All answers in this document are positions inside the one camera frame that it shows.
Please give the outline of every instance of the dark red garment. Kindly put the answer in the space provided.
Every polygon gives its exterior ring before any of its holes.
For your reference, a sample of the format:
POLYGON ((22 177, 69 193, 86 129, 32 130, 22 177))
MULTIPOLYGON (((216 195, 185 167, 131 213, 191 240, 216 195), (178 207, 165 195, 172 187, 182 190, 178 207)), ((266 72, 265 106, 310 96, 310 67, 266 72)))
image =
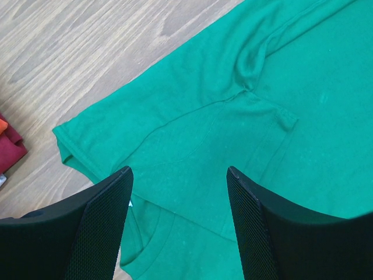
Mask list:
MULTIPOLYGON (((0 119, 7 120, 0 114, 0 119)), ((22 144, 22 137, 8 123, 8 127, 0 134, 0 174, 11 168, 20 160, 27 150, 22 144)))

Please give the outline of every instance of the wood grain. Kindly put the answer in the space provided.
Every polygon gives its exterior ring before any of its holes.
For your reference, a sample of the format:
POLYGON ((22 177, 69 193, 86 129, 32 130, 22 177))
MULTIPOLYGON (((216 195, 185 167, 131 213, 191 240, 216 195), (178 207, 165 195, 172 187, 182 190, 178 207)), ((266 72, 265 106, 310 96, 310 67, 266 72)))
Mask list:
MULTIPOLYGON (((29 154, 6 175, 0 218, 91 185, 51 130, 128 83, 241 0, 2 0, 0 112, 29 154)), ((119 266, 114 279, 130 279, 119 266)))

